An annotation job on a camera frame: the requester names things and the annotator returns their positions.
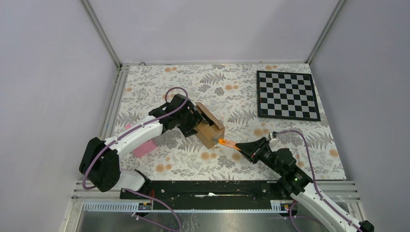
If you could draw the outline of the pink plastic bag package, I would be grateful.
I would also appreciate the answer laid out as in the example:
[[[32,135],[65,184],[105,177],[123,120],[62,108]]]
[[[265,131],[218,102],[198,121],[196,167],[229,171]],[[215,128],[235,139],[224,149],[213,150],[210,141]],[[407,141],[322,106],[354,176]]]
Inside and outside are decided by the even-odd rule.
[[[161,134],[162,126],[155,122],[145,126],[128,124],[125,126],[122,142],[122,155],[132,153],[135,157],[141,158],[156,148],[152,138]]]

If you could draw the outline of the brown cardboard express box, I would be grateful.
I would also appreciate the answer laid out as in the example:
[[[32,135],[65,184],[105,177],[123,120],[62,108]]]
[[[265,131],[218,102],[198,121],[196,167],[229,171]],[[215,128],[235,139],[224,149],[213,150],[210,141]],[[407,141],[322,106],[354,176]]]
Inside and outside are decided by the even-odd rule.
[[[207,149],[211,149],[217,144],[212,141],[212,138],[224,139],[225,127],[201,102],[197,102],[195,107],[196,109],[201,109],[215,122],[212,126],[200,123],[195,128],[197,131],[196,137]]]

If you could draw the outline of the floral patterned table mat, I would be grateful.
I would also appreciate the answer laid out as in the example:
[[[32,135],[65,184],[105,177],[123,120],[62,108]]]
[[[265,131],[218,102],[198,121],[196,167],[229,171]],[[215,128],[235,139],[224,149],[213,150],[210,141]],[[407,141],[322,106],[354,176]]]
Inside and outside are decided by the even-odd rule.
[[[346,178],[336,144],[320,105],[321,121],[257,116],[257,71],[310,73],[307,64],[231,64],[131,66],[122,86],[114,135],[135,125],[175,94],[201,102],[225,126],[225,138],[251,142],[279,132],[278,148],[289,148],[296,164],[318,180]],[[276,180],[263,163],[251,164],[236,150],[207,149],[195,136],[173,129],[155,137],[156,148],[141,158],[128,154],[120,162],[153,180]]]

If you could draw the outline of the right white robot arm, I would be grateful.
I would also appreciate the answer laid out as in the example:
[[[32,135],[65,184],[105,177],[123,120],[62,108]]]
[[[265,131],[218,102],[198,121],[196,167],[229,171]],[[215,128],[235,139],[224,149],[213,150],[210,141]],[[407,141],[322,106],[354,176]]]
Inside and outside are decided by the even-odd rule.
[[[280,175],[277,192],[281,198],[292,198],[305,207],[329,232],[373,232],[372,223],[360,221],[343,210],[319,189],[313,179],[300,169],[288,148],[273,151],[263,137],[254,142],[237,143],[239,152],[251,163],[261,161]]]

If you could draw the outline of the black white chessboard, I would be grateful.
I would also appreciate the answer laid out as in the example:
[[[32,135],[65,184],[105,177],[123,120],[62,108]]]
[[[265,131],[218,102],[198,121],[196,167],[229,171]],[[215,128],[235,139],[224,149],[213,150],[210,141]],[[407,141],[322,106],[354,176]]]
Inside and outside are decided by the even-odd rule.
[[[257,115],[303,121],[321,121],[311,74],[257,71]]]

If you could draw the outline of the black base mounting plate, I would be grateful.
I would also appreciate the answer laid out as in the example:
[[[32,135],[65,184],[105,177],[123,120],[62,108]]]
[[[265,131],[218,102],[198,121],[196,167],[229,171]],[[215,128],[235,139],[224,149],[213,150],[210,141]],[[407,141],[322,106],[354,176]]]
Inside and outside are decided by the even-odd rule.
[[[120,199],[141,200],[142,194],[171,206],[181,202],[290,200],[277,181],[147,181],[137,194],[122,190]]]

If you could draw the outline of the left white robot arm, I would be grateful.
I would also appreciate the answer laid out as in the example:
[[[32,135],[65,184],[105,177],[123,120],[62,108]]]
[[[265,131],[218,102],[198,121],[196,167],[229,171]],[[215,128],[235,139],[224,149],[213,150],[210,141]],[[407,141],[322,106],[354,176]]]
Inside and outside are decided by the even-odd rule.
[[[200,130],[218,124],[219,121],[200,102],[193,104],[188,97],[176,94],[170,102],[152,109],[140,123],[117,136],[101,140],[92,138],[86,147],[79,165],[84,181],[100,192],[112,189],[131,189],[139,199],[149,195],[147,178],[139,171],[121,170],[120,161],[148,140],[174,128],[185,137],[199,136]]]

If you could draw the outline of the orange black utility knife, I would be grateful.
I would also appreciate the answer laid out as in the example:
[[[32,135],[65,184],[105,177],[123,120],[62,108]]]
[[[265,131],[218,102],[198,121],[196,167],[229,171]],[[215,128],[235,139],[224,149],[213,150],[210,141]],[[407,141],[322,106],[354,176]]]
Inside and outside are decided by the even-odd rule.
[[[236,142],[226,140],[226,139],[221,139],[221,138],[212,138],[212,141],[219,145],[223,145],[223,146],[230,147],[235,150],[241,151],[241,149],[236,146],[237,144]]]

